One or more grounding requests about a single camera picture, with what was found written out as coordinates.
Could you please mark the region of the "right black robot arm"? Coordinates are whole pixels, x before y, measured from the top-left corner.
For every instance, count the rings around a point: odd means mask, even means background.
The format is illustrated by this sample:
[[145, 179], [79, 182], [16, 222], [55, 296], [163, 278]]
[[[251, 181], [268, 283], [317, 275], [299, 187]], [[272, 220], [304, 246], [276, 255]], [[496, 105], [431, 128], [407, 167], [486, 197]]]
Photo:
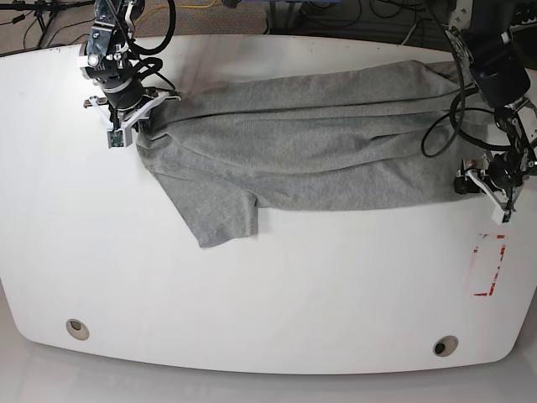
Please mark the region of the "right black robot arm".
[[153, 48], [135, 43], [134, 22], [144, 7], [144, 1], [96, 1], [95, 22], [78, 58], [83, 76], [103, 93], [86, 99], [83, 107], [94, 108], [101, 117], [110, 148], [128, 147], [138, 123], [148, 120], [154, 108], [180, 99], [175, 85], [161, 74], [163, 61], [157, 56], [175, 32], [175, 3], [168, 2], [166, 35]]

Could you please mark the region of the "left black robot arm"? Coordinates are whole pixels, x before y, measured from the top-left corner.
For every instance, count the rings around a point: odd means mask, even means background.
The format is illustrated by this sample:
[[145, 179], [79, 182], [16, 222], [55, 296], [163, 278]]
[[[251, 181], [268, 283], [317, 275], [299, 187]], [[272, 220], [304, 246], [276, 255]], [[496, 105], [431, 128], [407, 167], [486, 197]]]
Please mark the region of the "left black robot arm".
[[536, 142], [519, 116], [519, 110], [532, 103], [526, 97], [530, 79], [509, 31], [515, 9], [513, 1], [456, 1], [449, 19], [458, 57], [467, 63], [475, 83], [467, 94], [482, 96], [508, 138], [506, 146], [477, 141], [485, 154], [462, 161], [454, 187], [459, 194], [486, 194], [497, 224], [509, 222], [524, 182], [536, 172]]

